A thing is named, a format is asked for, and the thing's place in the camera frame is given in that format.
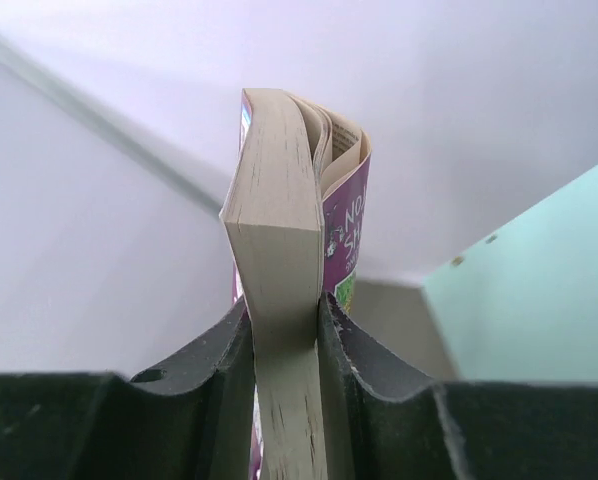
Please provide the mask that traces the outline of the mint green cube shelf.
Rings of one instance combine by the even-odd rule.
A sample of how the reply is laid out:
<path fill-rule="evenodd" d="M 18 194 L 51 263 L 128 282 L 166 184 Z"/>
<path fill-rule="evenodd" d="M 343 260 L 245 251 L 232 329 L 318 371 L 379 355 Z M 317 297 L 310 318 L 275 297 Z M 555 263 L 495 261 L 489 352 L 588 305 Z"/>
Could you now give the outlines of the mint green cube shelf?
<path fill-rule="evenodd" d="M 598 165 L 423 288 L 462 377 L 598 382 Z"/>

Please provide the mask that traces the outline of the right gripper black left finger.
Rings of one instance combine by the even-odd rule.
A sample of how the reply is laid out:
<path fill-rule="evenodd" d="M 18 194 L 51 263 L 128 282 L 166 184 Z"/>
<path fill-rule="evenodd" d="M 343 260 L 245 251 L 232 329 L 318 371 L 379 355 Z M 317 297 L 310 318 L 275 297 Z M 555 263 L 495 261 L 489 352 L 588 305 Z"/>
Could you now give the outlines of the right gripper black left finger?
<path fill-rule="evenodd" d="M 0 479 L 245 479 L 253 392 L 243 302 L 129 379 L 0 373 Z"/>

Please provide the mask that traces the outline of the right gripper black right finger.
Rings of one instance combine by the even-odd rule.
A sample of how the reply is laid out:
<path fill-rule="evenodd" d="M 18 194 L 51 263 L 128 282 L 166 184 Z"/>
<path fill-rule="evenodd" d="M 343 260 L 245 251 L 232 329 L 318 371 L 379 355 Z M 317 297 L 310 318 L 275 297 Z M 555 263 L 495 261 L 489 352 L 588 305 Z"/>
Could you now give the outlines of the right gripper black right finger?
<path fill-rule="evenodd" d="M 434 379 L 329 293 L 318 358 L 332 479 L 598 479 L 598 384 Z"/>

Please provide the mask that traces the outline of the aluminium corner frame post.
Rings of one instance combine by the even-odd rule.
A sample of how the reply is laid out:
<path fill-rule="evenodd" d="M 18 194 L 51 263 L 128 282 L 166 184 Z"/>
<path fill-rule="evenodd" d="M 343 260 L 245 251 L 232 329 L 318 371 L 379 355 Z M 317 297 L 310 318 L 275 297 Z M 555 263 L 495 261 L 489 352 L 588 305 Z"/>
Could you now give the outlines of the aluminium corner frame post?
<path fill-rule="evenodd" d="M 224 174 L 48 69 L 1 33 L 0 66 L 208 214 L 219 214 Z"/>

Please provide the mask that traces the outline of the purple Roald Dahl book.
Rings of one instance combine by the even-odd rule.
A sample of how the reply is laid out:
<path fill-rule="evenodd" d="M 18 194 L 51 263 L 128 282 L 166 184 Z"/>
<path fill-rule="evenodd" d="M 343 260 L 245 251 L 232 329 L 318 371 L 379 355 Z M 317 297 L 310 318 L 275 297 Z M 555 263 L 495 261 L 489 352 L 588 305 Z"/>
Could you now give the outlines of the purple Roald Dahl book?
<path fill-rule="evenodd" d="M 352 301 L 371 159 L 354 122 L 281 89 L 242 92 L 239 161 L 220 218 L 252 324 L 268 479 L 324 479 L 317 357 L 323 293 Z"/>

